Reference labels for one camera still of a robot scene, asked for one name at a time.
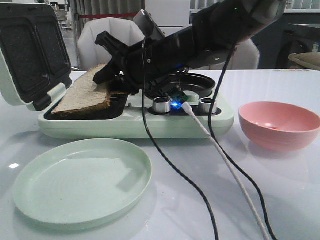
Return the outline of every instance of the light green plate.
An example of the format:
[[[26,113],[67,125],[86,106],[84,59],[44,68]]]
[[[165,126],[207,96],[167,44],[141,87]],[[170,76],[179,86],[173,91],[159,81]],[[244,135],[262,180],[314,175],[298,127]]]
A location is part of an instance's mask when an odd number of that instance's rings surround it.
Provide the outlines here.
[[[117,139],[87,139],[56,147],[17,177],[13,199],[29,218],[53,228],[87,229],[129,211],[152,175],[147,154]]]

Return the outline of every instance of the sandwich maker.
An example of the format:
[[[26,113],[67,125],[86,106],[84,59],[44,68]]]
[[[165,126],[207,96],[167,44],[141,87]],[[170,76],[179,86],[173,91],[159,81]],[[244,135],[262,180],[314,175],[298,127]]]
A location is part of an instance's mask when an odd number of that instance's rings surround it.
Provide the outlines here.
[[[72,85],[71,71],[57,16],[50,5],[0,3],[0,91],[8,104],[39,111],[41,131],[53,138],[148,138],[142,118],[141,92],[112,95],[110,107],[94,115],[57,118],[51,114]],[[173,76],[161,87],[171,88],[176,81],[177,77]],[[208,115],[200,111],[199,99],[212,97],[215,81],[187,73],[181,79],[181,88],[191,96],[189,103],[206,126]],[[157,112],[153,105],[147,98],[146,119],[155,138],[207,137],[182,109]],[[232,127],[234,111],[221,94],[216,105],[212,126],[219,136]]]

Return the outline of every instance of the bowl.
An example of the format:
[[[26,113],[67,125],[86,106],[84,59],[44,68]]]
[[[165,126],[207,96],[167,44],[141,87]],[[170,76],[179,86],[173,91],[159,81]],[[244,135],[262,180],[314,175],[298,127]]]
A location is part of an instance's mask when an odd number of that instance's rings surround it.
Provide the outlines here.
[[[255,144],[277,152],[303,149],[320,132],[318,114],[300,106],[256,101],[239,108],[244,134]]]

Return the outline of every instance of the table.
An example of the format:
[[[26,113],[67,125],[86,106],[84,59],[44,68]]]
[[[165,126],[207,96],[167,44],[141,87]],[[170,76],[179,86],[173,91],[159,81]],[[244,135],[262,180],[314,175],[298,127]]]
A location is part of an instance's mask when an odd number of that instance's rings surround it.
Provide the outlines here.
[[[220,71],[197,71],[217,80]],[[238,108],[251,101],[279,101],[320,114],[320,72],[313,70],[230,70],[221,93],[235,110],[232,129],[219,138],[226,152],[260,186],[279,240],[320,239],[320,137],[308,147],[273,152],[243,134]],[[35,157],[71,142],[40,132],[38,112],[10,106],[0,97],[0,238],[2,240],[208,240],[214,239],[207,208],[198,194],[163,160],[149,139],[128,139],[150,157],[153,176],[140,202],[110,224],[79,232],[39,228],[17,210],[12,186]],[[263,239],[238,185],[207,139],[159,139],[182,172],[207,195],[221,240]],[[258,195],[243,176],[253,203]]]

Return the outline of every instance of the black wire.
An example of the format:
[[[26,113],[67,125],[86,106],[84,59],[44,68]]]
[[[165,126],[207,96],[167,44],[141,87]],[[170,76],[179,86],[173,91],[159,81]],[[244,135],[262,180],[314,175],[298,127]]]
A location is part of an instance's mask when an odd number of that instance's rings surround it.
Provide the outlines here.
[[[249,15],[252,16],[253,13],[255,12],[255,10],[258,8],[258,6],[262,3],[262,0],[258,1],[252,8],[252,10],[250,11]],[[259,198],[260,198],[260,202],[261,202],[261,207],[262,207],[262,211],[263,211],[263,217],[264,217],[264,221],[265,221],[265,224],[266,224],[266,227],[268,229],[268,232],[271,236],[271,238],[273,240],[277,240],[273,230],[272,230],[272,227],[270,225],[270,222],[269,222],[269,218],[268,218],[268,212],[267,212],[267,207],[266,207],[266,203],[265,203],[265,200],[264,200],[264,196],[259,188],[259,186],[257,185],[257,183],[239,166],[236,164],[236,162],[226,153],[226,151],[222,148],[222,146],[220,145],[220,143],[218,142],[216,136],[215,136],[215,133],[213,131],[213,127],[212,127],[212,112],[213,112],[213,107],[214,107],[214,103],[216,102],[216,99],[217,99],[217,96],[218,96],[218,92],[220,90],[220,87],[221,87],[221,84],[222,84],[222,81],[224,79],[224,76],[225,76],[225,73],[227,71],[227,68],[228,68],[228,65],[230,63],[230,60],[231,60],[231,57],[235,51],[235,48],[236,48],[236,45],[237,45],[237,41],[238,41],[238,38],[241,34],[241,31],[239,31],[239,34],[238,34],[238,37],[236,38],[236,40],[234,41],[234,43],[232,44],[232,47],[230,49],[230,52],[227,56],[227,59],[225,61],[225,64],[223,66],[223,69],[222,69],[222,72],[221,72],[221,75],[220,75],[220,78],[218,80],[218,83],[217,83],[217,86],[216,86],[216,89],[214,91],[214,94],[213,94],[213,97],[212,97],[212,101],[211,101],[211,105],[210,105],[210,109],[209,109],[209,114],[208,114],[208,126],[209,126],[209,130],[210,130],[210,134],[212,136],[212,138],[215,140],[215,142],[218,144],[218,146],[221,148],[221,150],[223,151],[223,153],[225,154],[226,158],[229,160],[229,162],[240,172],[242,173],[250,182],[251,184],[254,186],[254,188],[256,189],[258,195],[259,195]]]
[[[152,136],[148,124],[147,124],[147,120],[146,120],[146,108],[145,108],[145,89],[146,89],[146,81],[147,81],[147,72],[146,72],[146,65],[145,65],[145,43],[146,43],[146,39],[147,37],[145,37],[143,39],[142,42],[142,49],[143,49],[143,54],[142,54],[142,62],[143,62],[143,68],[144,68],[144,81],[143,81],[143,89],[142,89],[142,117],[143,117],[143,124],[144,124],[144,128],[150,138],[150,140],[152,141],[153,145],[155,146],[155,148],[158,150],[158,152],[162,155],[162,157],[165,159],[165,161],[170,165],[170,167],[172,167],[183,179],[185,179],[189,184],[191,184],[201,195],[201,197],[203,198],[205,205],[209,211],[210,214],[210,218],[211,218],[211,222],[212,222],[212,227],[213,227],[213,231],[214,231],[214,237],[215,240],[219,240],[219,235],[218,235],[218,228],[217,228],[217,223],[216,223],[216,219],[213,213],[213,210],[210,206],[210,203],[206,197],[206,195],[204,194],[204,192],[201,190],[201,188],[195,184],[190,178],[188,178],[183,172],[181,172],[170,160],[169,158],[165,155],[165,153],[160,149],[160,147],[158,146],[156,140],[154,139],[154,137]]]

